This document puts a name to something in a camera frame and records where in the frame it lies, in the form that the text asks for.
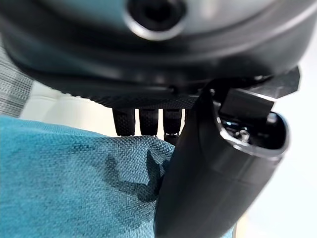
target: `white background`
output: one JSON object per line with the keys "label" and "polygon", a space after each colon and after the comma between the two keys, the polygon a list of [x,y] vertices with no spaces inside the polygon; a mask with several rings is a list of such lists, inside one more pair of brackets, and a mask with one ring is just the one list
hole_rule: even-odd
{"label": "white background", "polygon": [[300,63],[300,90],[274,110],[287,119],[291,147],[255,201],[237,238],[317,238],[317,33]]}

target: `black mechanical part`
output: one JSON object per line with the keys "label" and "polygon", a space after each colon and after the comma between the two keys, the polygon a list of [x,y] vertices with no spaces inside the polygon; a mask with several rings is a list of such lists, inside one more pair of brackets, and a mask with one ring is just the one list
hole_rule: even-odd
{"label": "black mechanical part", "polygon": [[276,100],[296,92],[299,82],[300,72],[296,67],[251,87],[230,88],[221,103],[219,114],[236,122],[264,123]]}
{"label": "black mechanical part", "polygon": [[9,55],[30,76],[111,105],[122,95],[190,100],[211,79],[286,72],[308,45],[316,9],[315,0],[282,0],[234,27],[154,43],[86,28],[38,1],[1,0],[0,28]]}
{"label": "black mechanical part", "polygon": [[112,114],[117,135],[130,136],[135,134],[134,109],[112,109]]}
{"label": "black mechanical part", "polygon": [[167,31],[173,28],[185,15],[181,0],[130,0],[128,13],[151,31]]}
{"label": "black mechanical part", "polygon": [[288,147],[287,124],[274,115],[274,124],[244,129],[243,123],[219,117],[209,91],[201,95],[163,179],[155,214],[157,238],[219,238],[236,223]]}
{"label": "black mechanical part", "polygon": [[139,109],[139,118],[142,135],[157,135],[159,126],[158,109]]}
{"label": "black mechanical part", "polygon": [[181,109],[163,110],[164,140],[176,145],[182,123]]}

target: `black plastic housing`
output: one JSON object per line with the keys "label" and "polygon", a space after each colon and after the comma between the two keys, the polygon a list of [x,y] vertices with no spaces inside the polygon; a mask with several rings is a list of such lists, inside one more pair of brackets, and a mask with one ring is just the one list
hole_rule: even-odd
{"label": "black plastic housing", "polygon": [[271,130],[274,149],[243,143],[222,126],[210,93],[187,115],[159,192],[157,238],[219,238],[271,178],[289,143],[285,121]]}
{"label": "black plastic housing", "polygon": [[1,0],[0,29],[13,61],[38,81],[115,108],[127,100],[113,97],[144,98],[142,107],[154,104],[148,99],[191,101],[215,78],[292,69],[309,43],[316,9],[315,0],[279,0],[232,27],[158,43],[87,28],[36,0]]}

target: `teal fabric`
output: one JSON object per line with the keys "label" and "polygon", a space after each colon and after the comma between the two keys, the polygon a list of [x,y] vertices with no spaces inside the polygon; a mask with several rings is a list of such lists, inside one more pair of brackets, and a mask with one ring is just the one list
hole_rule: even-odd
{"label": "teal fabric", "polygon": [[153,238],[173,150],[150,136],[0,117],[0,237]]}

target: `woven fabric texture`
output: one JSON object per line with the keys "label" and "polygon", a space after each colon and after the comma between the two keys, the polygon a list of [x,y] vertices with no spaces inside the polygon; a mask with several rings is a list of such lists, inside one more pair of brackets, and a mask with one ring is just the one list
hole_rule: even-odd
{"label": "woven fabric texture", "polygon": [[0,115],[19,117],[29,98],[33,80],[21,73],[7,57],[0,34]]}
{"label": "woven fabric texture", "polygon": [[0,145],[0,237],[154,237],[171,144],[0,117]]}

